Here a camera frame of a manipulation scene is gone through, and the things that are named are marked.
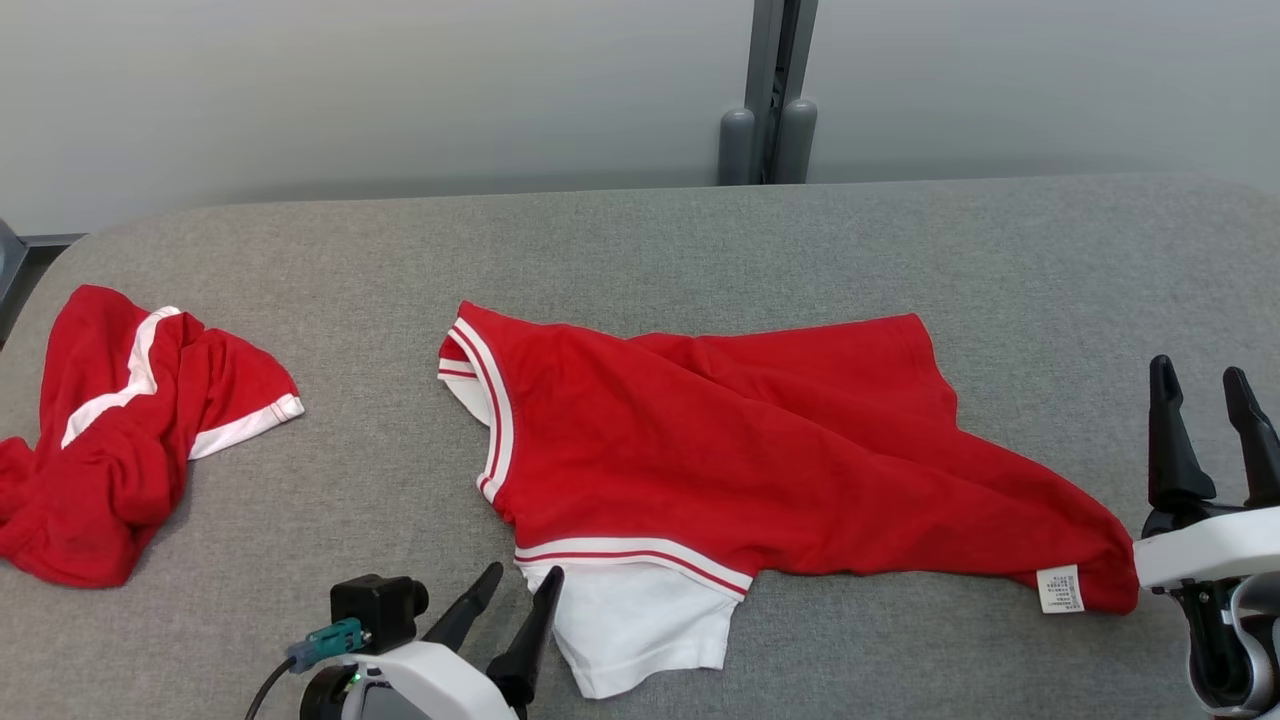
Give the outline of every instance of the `gray upholstered table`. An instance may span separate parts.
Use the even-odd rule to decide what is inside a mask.
[[[449,598],[511,533],[476,493],[485,430],[434,379],[462,299],[618,334],[735,333],[915,311],[970,432],[1076,482],[1137,532],[1146,368],[1174,356],[1204,468],[1243,496],[1219,373],[1280,410],[1280,200],[1181,176],[312,202],[90,236],[0,352],[0,436],[35,441],[44,343],[81,283],[191,310],[273,352],[307,414],[198,461],[113,591],[0,565],[5,717],[236,717],[334,582]],[[508,574],[465,655],[527,607]],[[425,619],[440,610],[436,606]],[[1167,601],[1041,615],[1000,579],[767,573],[723,673],[585,701],[548,653],[535,717],[1197,717]],[[287,679],[265,716],[294,716]]]

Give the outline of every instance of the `care label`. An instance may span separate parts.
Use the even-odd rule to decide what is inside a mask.
[[[1036,584],[1041,591],[1041,611],[1046,615],[1084,612],[1084,601],[1080,600],[1080,571],[1075,565],[1037,570]]]

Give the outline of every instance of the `teal cable connector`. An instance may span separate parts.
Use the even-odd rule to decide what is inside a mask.
[[[307,639],[291,644],[284,651],[285,655],[294,660],[293,666],[289,667],[289,673],[306,673],[315,667],[316,662],[338,657],[344,652],[360,650],[367,642],[365,632],[360,626],[360,620],[355,618],[338,620],[333,625],[311,633],[307,635]]]

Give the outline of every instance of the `white stripe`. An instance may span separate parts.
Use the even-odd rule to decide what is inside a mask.
[[[493,395],[498,398],[497,418],[502,427],[502,438],[497,447],[498,465],[493,471],[493,477],[489,478],[489,483],[484,488],[485,498],[493,502],[498,491],[502,489],[502,484],[507,482],[507,471],[511,469],[511,447],[515,443],[516,425],[511,420],[511,398],[507,397],[507,384],[502,380],[502,373],[498,370],[498,361],[493,357],[493,351],[480,337],[480,333],[475,331],[462,318],[458,318],[453,323],[454,329],[462,333],[467,340],[470,340],[480,357],[472,357],[472,363],[477,363],[484,368],[484,373],[476,373],[477,378],[484,378],[485,374],[489,375],[489,382],[493,387]],[[490,442],[493,441],[494,433],[489,433]]]
[[[471,352],[471,347],[462,340],[462,334],[458,331],[457,325],[454,325],[453,329],[449,331],[449,337],[453,340],[453,342],[458,343],[458,347],[462,348],[462,352],[467,354],[467,357],[471,359],[472,364],[479,364],[479,360]],[[489,483],[485,484],[484,480],[485,480],[485,478],[489,477],[489,468],[493,468],[495,465],[493,459],[494,459],[494,455],[498,452],[498,433],[494,432],[494,429],[498,427],[498,423],[502,421],[502,418],[498,415],[498,409],[494,407],[493,393],[489,392],[489,387],[490,386],[489,386],[489,382],[485,379],[484,373],[480,370],[480,368],[476,368],[475,373],[476,373],[476,383],[480,387],[484,388],[484,392],[481,392],[481,395],[484,396],[485,409],[489,411],[488,413],[489,421],[485,423],[486,425],[489,425],[489,455],[485,456],[484,468],[481,468],[480,469],[480,474],[476,475],[476,488],[479,489],[480,486],[484,486],[484,491],[483,492],[484,492],[485,500],[488,500],[492,503],[493,502],[493,496],[497,495],[497,491],[489,492],[490,489],[493,489],[493,484],[494,483],[490,479]]]
[[[133,347],[129,350],[129,380],[120,392],[100,395],[84,405],[81,405],[67,418],[67,430],[63,433],[63,445],[67,447],[73,439],[79,437],[99,415],[111,407],[123,407],[128,401],[140,395],[155,395],[156,377],[151,372],[151,343],[156,338],[156,325],[165,318],[178,315],[182,310],[165,306],[147,315],[133,334]]]
[[[232,420],[225,425],[196,434],[196,443],[191,446],[191,459],[200,460],[230,447],[237,442],[244,442],[257,437],[266,430],[279,425],[285,420],[292,420],[302,414],[302,401],[296,395],[283,395],[279,400],[244,415],[239,420]]]
[[[457,372],[457,373],[475,373],[476,372],[475,365],[472,365],[471,363],[463,363],[461,360],[445,360],[444,357],[440,357],[440,369],[442,370],[453,370],[453,372]]]
[[[698,573],[691,571],[689,568],[678,562],[672,562],[663,557],[657,557],[646,555],[643,557],[548,557],[545,560],[535,560],[532,562],[522,562],[518,557],[536,557],[539,555],[550,555],[561,552],[660,552],[663,555],[669,555],[672,557],[678,557],[685,562],[698,568],[699,570],[707,573],[708,575],[714,575],[730,584],[737,585],[744,591],[751,587],[751,577],[739,573],[737,570],[731,570],[719,562],[716,562],[710,557],[690,550],[680,543],[672,542],[664,538],[566,538],[552,541],[548,543],[538,544],[534,547],[517,547],[516,548],[516,565],[556,565],[556,564],[586,564],[586,565],[616,565],[623,562],[655,562],[658,565],[664,565],[673,570],[678,570],[685,575],[698,580],[707,587],[716,588],[733,597],[741,598],[741,593],[736,593],[724,585],[714,583]]]

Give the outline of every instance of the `white wall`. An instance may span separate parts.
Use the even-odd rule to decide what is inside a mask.
[[[809,182],[1197,168],[1280,192],[1275,0],[823,0]]]
[[[0,0],[0,217],[708,184],[737,0]]]

